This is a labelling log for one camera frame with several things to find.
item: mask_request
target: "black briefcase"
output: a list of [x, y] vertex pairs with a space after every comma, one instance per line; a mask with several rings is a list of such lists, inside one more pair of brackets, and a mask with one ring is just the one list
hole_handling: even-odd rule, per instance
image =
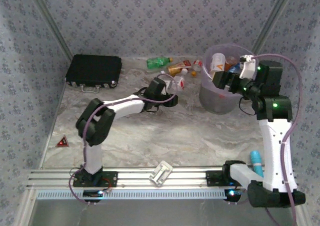
[[66, 73], [66, 82], [74, 87], [115, 88], [118, 84], [122, 62], [120, 57], [75, 55]]

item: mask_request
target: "white clip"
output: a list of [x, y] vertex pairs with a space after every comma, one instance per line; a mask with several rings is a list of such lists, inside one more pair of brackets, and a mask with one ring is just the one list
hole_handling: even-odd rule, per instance
[[252, 79], [256, 72], [256, 60], [253, 59], [253, 55], [244, 55], [241, 58], [245, 58], [245, 62], [243, 63], [243, 69], [240, 73], [239, 78], [248, 78]]
[[156, 186], [160, 187], [166, 180], [166, 178], [172, 172], [173, 167], [165, 161], [162, 161], [151, 173], [149, 180]]

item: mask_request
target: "cable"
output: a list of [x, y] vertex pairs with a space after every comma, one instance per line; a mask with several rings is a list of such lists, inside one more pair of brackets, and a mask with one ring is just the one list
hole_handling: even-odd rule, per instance
[[171, 100], [176, 96], [176, 94], [177, 94], [177, 92], [178, 92], [178, 84], [177, 84], [177, 82], [175, 81], [175, 79], [174, 79], [172, 76], [170, 76], [169, 74], [159, 74], [159, 75], [157, 75], [157, 77], [159, 77], [159, 76], [161, 76], [161, 75], [165, 75], [165, 76], [169, 77], [169, 78], [175, 83], [175, 85], [176, 85], [177, 90], [174, 92], [174, 94], [173, 94], [170, 98], [168, 98], [168, 99], [166, 99], [166, 100], [164, 100], [164, 101], [156, 101], [156, 100], [152, 100], [152, 99], [148, 99], [148, 98], [140, 98], [140, 97], [137, 97], [137, 98], [127, 98], [127, 99], [123, 99], [123, 100], [120, 100], [120, 101], [117, 101], [117, 102], [111, 102], [111, 103], [103, 104], [103, 105], [97, 107], [97, 108], [95, 109], [95, 111], [90, 115], [89, 119], [87, 120], [87, 122], [86, 122], [86, 124], [85, 124], [85, 126], [84, 126], [84, 129], [83, 129], [84, 131], [83, 131], [83, 134], [82, 134], [82, 139], [83, 139], [83, 164], [82, 164], [82, 166], [81, 166], [81, 168], [80, 168], [79, 170], [77, 170], [76, 172], [74, 172], [74, 173], [72, 174], [72, 176], [69, 178], [69, 181], [68, 181], [68, 186], [69, 186], [70, 192], [72, 193], [72, 195], [73, 195], [79, 202], [82, 202], [82, 203], [84, 203], [84, 204], [90, 205], [90, 202], [86, 202], [85, 200], [79, 198], [79, 197], [76, 195], [76, 193], [74, 192], [74, 190], [73, 190], [73, 188], [72, 188], [72, 186], [71, 186], [71, 180], [75, 177], [75, 175], [76, 175], [77, 173], [81, 172], [81, 171], [85, 168], [86, 163], [87, 163], [87, 154], [86, 154], [86, 152], [87, 152], [86, 135], [87, 135], [87, 134], [86, 134], [86, 132], [87, 132], [87, 130], [88, 130], [89, 123], [91, 122], [91, 120], [93, 119], [93, 117], [96, 115], [96, 113], [97, 113], [99, 110], [101, 110], [102, 108], [107, 107], [107, 106], [114, 106], [114, 105], [118, 105], [118, 104], [121, 104], [121, 103], [124, 103], [124, 102], [136, 101], [136, 100], [142, 100], [142, 101], [153, 102], [153, 103], [166, 103], [166, 102], [168, 102], [168, 101], [171, 101]]
[[108, 182], [108, 187], [102, 190], [102, 191], [107, 191], [108, 189], [110, 189], [110, 188], [111, 188], [111, 183], [110, 183], [109, 179], [107, 179], [107, 178], [103, 178], [102, 180], [104, 180], [104, 181], [107, 181], [107, 182]]
[[142, 91], [144, 91], [145, 89], [147, 89], [147, 87], [142, 87], [140, 90], [137, 91], [138, 94], [142, 93]]
[[80, 169], [80, 167], [73, 167], [73, 168], [71, 168], [70, 171], [69, 171], [69, 175], [70, 175], [70, 176], [72, 176], [71, 171], [74, 170], [74, 169]]
[[265, 209], [266, 213], [268, 214], [268, 216], [271, 218], [271, 220], [274, 222], [274, 224], [275, 224], [276, 226], [280, 226], [280, 224], [279, 224], [279, 223], [275, 220], [275, 218], [271, 215], [269, 209], [268, 209], [267, 207], [265, 207], [264, 209]]
[[293, 132], [293, 130], [295, 129], [295, 127], [298, 124], [298, 120], [301, 116], [301, 108], [302, 108], [302, 99], [303, 99], [303, 93], [302, 93], [302, 77], [300, 74], [300, 71], [298, 69], [298, 66], [288, 57], [283, 56], [283, 55], [279, 55], [279, 54], [261, 54], [261, 55], [257, 55], [254, 56], [253, 59], [256, 58], [260, 58], [260, 57], [279, 57], [282, 58], [284, 60], [286, 60], [287, 62], [289, 62], [295, 69], [297, 76], [298, 76], [298, 87], [299, 87], [299, 97], [298, 97], [298, 109], [296, 112], [296, 116], [295, 119], [293, 120], [293, 123], [291, 125], [291, 127], [289, 128], [289, 130], [285, 133], [282, 142], [281, 142], [281, 148], [280, 148], [280, 160], [281, 160], [281, 170], [282, 170], [282, 174], [283, 174], [283, 179], [284, 179], [284, 184], [286, 186], [287, 192], [288, 192], [288, 196], [289, 196], [289, 201], [290, 201], [290, 205], [291, 205], [291, 210], [292, 210], [292, 217], [293, 217], [293, 226], [296, 226], [297, 224], [297, 215], [296, 215], [296, 209], [295, 209], [295, 202], [294, 202], [294, 198], [292, 196], [291, 193], [291, 189], [290, 189], [290, 185], [288, 183], [288, 175], [287, 175], [287, 171], [286, 171], [286, 165], [285, 165], [285, 148], [286, 148], [286, 141], [287, 139], [290, 137], [291, 133]]
[[246, 112], [245, 110], [243, 110], [243, 109], [241, 108], [241, 101], [242, 101], [243, 98], [244, 98], [244, 97], [241, 97], [240, 100], [239, 100], [239, 109], [240, 109], [242, 112], [244, 112], [246, 115], [255, 116], [255, 115], [256, 115], [256, 112], [255, 112], [254, 114], [251, 114], [251, 113], [248, 113], [248, 112]]

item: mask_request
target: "snack package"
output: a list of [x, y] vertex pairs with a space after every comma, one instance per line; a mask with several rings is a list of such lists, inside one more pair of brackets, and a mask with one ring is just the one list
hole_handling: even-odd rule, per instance
[[191, 63], [189, 60], [185, 60], [183, 62], [179, 62], [179, 63], [173, 64], [173, 65], [170, 65], [170, 66], [168, 66], [167, 70], [168, 70], [169, 74], [174, 77], [176, 74], [181, 72], [181, 70], [183, 68], [186, 68], [186, 69], [191, 68]]
[[232, 66], [234, 66], [237, 63], [238, 63], [238, 61], [233, 56], [226, 57], [224, 71], [227, 72]]

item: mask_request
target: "blue object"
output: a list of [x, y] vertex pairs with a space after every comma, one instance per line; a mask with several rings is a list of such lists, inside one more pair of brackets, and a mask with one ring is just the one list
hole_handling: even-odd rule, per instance
[[240, 63], [235, 64], [234, 66], [230, 67], [228, 72], [234, 73], [236, 70], [240, 69]]
[[256, 174], [264, 177], [264, 171], [262, 170], [262, 160], [259, 151], [255, 150], [250, 153], [251, 163], [253, 164], [253, 170]]

